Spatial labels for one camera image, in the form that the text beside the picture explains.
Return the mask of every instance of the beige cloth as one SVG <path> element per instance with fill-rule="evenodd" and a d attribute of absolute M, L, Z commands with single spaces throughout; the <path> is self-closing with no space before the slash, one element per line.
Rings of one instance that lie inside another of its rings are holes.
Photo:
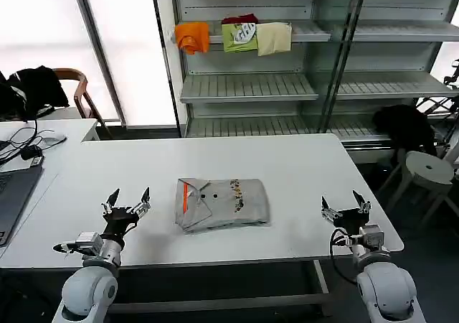
<path fill-rule="evenodd" d="M 290 52 L 292 27 L 286 23 L 257 24 L 258 56 Z"/>

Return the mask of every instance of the white stool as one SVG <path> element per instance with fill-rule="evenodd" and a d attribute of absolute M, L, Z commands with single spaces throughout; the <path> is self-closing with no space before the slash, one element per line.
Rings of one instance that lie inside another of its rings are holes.
<path fill-rule="evenodd" d="M 451 180 L 454 177 L 453 166 L 448 161 L 416 151 L 408 152 L 403 160 L 403 156 L 400 154 L 399 165 L 390 174 L 389 178 L 378 192 L 381 192 L 387 186 L 400 168 L 402 169 L 402 181 L 395 193 L 389 199 L 389 203 L 385 209 L 386 213 L 394 209 L 400 197 L 409 185 L 413 183 L 429 190 L 429 200 L 433 200 L 432 206 L 430 206 L 430 209 L 420 223 L 420 228 L 425 226 L 443 201 L 445 201 L 459 216 L 459 208 L 448 198 L 448 193 L 453 185 Z"/>

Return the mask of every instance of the green cloth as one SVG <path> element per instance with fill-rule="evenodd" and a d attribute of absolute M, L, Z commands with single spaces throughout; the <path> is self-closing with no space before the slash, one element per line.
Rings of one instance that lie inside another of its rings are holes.
<path fill-rule="evenodd" d="M 242 24 L 222 25 L 223 49 L 224 52 L 248 52 L 258 49 L 257 35 L 244 44 L 235 44 L 235 35 L 242 29 Z"/>

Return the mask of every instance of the laptop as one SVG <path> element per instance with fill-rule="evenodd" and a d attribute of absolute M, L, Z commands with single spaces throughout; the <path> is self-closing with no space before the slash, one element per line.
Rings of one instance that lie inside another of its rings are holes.
<path fill-rule="evenodd" d="M 22 210 L 42 174 L 43 157 L 34 158 L 30 168 L 0 172 L 0 247 L 6 246 Z"/>

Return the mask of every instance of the orange cloth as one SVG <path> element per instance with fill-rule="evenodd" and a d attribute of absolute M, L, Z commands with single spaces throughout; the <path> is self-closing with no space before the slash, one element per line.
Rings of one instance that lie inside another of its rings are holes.
<path fill-rule="evenodd" d="M 209 25 L 204 22 L 186 23 L 175 26 L 175 37 L 179 48 L 189 55 L 209 51 Z"/>

